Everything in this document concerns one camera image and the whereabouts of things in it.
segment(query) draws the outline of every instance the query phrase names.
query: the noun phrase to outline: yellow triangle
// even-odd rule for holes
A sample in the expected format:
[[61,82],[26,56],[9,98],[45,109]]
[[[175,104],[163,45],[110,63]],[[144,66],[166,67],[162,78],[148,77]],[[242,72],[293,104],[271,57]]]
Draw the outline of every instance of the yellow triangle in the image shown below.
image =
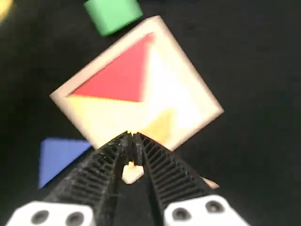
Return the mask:
[[91,135],[87,139],[95,148],[125,131],[136,133],[144,121],[143,103],[79,96],[68,96],[66,100],[78,123]]
[[139,132],[164,145],[171,136],[174,120],[174,111],[169,108]]

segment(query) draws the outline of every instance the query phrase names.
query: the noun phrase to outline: small white object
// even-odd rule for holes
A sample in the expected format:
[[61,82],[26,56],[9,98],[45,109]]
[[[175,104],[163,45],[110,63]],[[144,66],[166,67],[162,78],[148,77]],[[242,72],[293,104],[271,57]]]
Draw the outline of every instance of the small white object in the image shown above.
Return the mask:
[[144,174],[143,166],[135,166],[132,161],[125,165],[122,172],[122,180],[130,185],[142,177]]
[[86,205],[30,202],[15,210],[6,226],[95,226],[91,207]]
[[164,226],[248,226],[218,195],[208,195],[168,205]]

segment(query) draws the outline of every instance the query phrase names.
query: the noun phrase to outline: yellow object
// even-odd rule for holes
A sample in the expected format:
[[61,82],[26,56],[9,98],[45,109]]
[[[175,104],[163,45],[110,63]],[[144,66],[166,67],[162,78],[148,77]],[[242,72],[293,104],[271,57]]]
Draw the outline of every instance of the yellow object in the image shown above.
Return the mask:
[[0,21],[6,17],[13,0],[0,0]]
[[151,139],[159,144],[165,144],[171,135],[173,124],[174,112],[172,108],[170,108],[163,111],[154,121],[139,132],[147,137],[151,137]]

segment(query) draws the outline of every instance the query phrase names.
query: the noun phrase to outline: red triangle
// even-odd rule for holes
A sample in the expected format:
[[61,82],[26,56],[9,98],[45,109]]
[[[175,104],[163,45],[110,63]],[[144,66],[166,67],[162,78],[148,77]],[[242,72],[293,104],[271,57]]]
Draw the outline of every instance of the red triangle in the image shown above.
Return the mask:
[[141,102],[151,41],[152,34],[147,34],[71,94]]

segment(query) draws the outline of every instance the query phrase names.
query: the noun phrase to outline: green cube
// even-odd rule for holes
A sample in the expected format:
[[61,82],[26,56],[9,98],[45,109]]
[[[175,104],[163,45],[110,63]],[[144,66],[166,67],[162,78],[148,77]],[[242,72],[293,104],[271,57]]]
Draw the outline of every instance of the green cube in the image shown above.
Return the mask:
[[89,0],[84,6],[103,36],[120,30],[143,15],[136,0]]

